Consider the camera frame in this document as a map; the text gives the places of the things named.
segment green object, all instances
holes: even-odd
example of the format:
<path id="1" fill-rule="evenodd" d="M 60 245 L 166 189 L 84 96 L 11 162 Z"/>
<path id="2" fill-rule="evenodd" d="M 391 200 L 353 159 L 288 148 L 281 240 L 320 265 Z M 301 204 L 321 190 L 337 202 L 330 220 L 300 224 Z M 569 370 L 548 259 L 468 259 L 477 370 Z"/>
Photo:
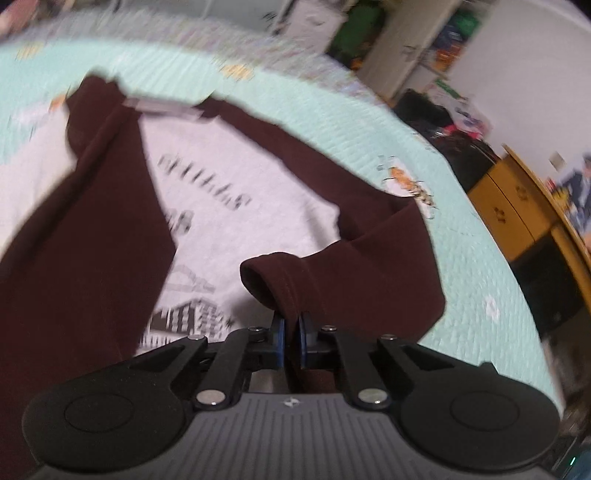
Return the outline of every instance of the green object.
<path id="1" fill-rule="evenodd" d="M 384 15 L 377 2 L 358 3 L 349 11 L 349 19 L 336 34 L 331 48 L 351 58 L 361 56 L 363 43 L 381 27 Z"/>
<path id="2" fill-rule="evenodd" d="M 452 23 L 456 26 L 464 39 L 474 35 L 476 29 L 480 26 L 480 20 L 469 10 L 459 10 L 452 18 Z"/>
<path id="3" fill-rule="evenodd" d="M 435 85 L 437 85 L 438 87 L 441 87 L 443 90 L 445 90 L 447 93 L 449 93 L 449 95 L 452 98 L 458 99 L 460 98 L 460 94 L 457 93 L 453 88 L 451 88 L 447 83 L 445 83 L 443 80 L 441 79 L 437 79 L 435 80 Z"/>

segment poster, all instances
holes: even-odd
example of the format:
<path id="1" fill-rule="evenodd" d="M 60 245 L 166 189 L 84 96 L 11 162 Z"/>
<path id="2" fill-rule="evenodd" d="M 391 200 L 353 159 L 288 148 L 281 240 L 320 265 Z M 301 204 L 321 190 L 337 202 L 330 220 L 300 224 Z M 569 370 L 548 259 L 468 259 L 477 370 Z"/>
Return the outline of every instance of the poster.
<path id="1" fill-rule="evenodd" d="M 547 187 L 591 251 L 591 151 L 568 162 Z"/>

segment quilted blanket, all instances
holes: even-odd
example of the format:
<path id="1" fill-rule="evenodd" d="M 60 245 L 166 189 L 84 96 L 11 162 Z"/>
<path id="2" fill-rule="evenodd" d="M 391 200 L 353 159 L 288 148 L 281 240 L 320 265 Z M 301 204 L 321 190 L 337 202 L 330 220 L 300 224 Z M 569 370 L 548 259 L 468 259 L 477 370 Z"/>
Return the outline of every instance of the quilted blanket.
<path id="1" fill-rule="evenodd" d="M 384 186 L 389 160 L 400 159 L 435 204 L 427 226 L 447 298 L 444 316 L 421 343 L 473 364 L 492 361 L 500 373 L 558 404 L 534 321 L 508 264 L 445 159 L 386 107 L 172 46 L 98 40 L 14 44 L 0 48 L 0 164 L 43 121 L 35 109 L 76 88 L 89 71 L 117 77 L 131 95 L 198 103 L 215 92 L 280 124 L 376 186 Z"/>

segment sweatshirt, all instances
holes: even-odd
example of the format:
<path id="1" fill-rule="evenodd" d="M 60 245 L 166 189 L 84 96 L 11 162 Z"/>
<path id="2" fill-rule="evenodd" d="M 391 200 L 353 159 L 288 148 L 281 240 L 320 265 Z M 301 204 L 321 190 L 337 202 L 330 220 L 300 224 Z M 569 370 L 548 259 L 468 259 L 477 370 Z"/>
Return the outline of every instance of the sweatshirt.
<path id="1" fill-rule="evenodd" d="M 20 418 L 33 396 L 138 349 L 192 333 L 222 340 L 273 311 L 288 335 L 308 312 L 365 340 L 417 341 L 443 314 L 413 198 L 230 103 L 141 103 L 89 76 L 67 100 L 67 125 L 56 117 L 66 142 L 28 151 L 73 168 L 0 261 L 6 478 L 32 465 Z"/>

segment graphic print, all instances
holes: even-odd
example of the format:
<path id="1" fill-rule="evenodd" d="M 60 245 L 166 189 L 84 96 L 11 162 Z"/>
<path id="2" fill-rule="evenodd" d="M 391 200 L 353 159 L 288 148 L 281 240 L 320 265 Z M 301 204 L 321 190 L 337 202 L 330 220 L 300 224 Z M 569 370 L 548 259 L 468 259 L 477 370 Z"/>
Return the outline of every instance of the graphic print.
<path id="1" fill-rule="evenodd" d="M 152 314 L 148 331 L 141 339 L 141 349 L 152 349 L 187 336 L 201 333 L 210 342 L 224 339 L 234 320 L 211 300 L 196 297 L 169 309 Z"/>
<path id="2" fill-rule="evenodd" d="M 194 212 L 192 210 L 182 210 L 178 215 L 176 209 L 170 209 L 166 212 L 166 221 L 168 229 L 173 235 L 185 235 L 191 229 Z"/>
<path id="3" fill-rule="evenodd" d="M 432 219 L 434 209 L 437 209 L 437 206 L 433 200 L 433 195 L 427 190 L 424 183 L 415 180 L 398 157 L 392 156 L 386 160 L 380 155 L 380 160 L 383 163 L 378 166 L 378 170 L 388 172 L 388 176 L 382 181 L 384 190 L 398 197 L 414 197 L 421 208 L 423 216 L 426 219 Z"/>
<path id="4" fill-rule="evenodd" d="M 175 265 L 164 284 L 166 290 L 193 292 L 201 291 L 214 293 L 216 287 L 211 285 L 204 278 L 195 275 L 195 272 L 186 265 Z"/>
<path id="5" fill-rule="evenodd" d="M 190 185 L 195 185 L 199 190 L 210 194 L 230 210 L 238 210 L 248 205 L 252 197 L 246 193 L 236 196 L 232 194 L 232 183 L 218 183 L 217 174 L 199 168 L 195 163 L 186 163 L 178 155 L 162 155 L 158 160 L 158 168 L 167 176 L 177 176 L 177 179 Z"/>

